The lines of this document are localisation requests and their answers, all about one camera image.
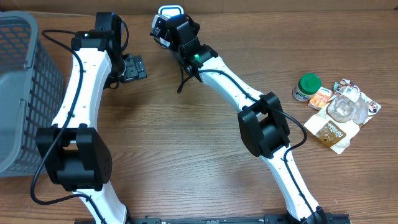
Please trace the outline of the green lid jar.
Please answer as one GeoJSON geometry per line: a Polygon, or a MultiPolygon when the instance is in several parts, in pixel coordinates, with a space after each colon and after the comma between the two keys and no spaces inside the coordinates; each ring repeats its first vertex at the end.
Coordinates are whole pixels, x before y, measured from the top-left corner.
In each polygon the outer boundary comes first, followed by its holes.
{"type": "Polygon", "coordinates": [[[292,90],[292,95],[297,101],[308,101],[321,88],[322,81],[314,73],[306,73],[292,90]]]}

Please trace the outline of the orange tissue pack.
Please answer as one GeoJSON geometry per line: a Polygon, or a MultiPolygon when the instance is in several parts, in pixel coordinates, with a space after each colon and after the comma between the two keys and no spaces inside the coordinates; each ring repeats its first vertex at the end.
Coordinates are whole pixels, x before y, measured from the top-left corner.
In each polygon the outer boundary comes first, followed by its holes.
{"type": "Polygon", "coordinates": [[[308,106],[320,111],[329,102],[332,94],[332,90],[321,86],[320,89],[308,101],[308,106]]]}

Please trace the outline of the beige clear pouch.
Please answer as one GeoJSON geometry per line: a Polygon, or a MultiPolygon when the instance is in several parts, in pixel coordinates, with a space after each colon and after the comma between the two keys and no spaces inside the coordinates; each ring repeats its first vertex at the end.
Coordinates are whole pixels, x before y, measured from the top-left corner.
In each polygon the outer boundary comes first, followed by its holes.
{"type": "Polygon", "coordinates": [[[341,154],[380,109],[381,105],[357,84],[344,78],[334,84],[331,98],[304,126],[324,145],[341,154]]]}

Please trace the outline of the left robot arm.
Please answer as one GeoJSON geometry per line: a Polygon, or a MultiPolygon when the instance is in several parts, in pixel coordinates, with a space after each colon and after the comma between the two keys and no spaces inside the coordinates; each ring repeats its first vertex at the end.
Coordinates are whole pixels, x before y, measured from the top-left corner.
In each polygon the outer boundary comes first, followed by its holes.
{"type": "Polygon", "coordinates": [[[97,12],[95,27],[73,32],[66,46],[73,68],[62,105],[48,128],[39,128],[35,142],[51,182],[69,194],[55,204],[79,198],[92,223],[132,223],[129,209],[111,184],[112,155],[97,130],[98,111],[105,89],[146,78],[141,56],[125,54],[126,23],[113,12],[97,12]]]}

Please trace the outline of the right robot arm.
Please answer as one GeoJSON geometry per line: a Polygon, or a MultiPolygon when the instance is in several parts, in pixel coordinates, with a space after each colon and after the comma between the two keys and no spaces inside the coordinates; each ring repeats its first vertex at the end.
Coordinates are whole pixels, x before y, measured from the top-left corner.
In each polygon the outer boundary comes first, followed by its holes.
{"type": "Polygon", "coordinates": [[[326,223],[326,213],[309,192],[295,164],[288,121],[304,127],[283,112],[279,98],[251,88],[235,75],[210,46],[201,44],[199,24],[186,14],[165,22],[171,50],[188,77],[216,90],[238,113],[241,139],[246,149],[260,157],[271,171],[285,200],[289,223],[326,223]]]}

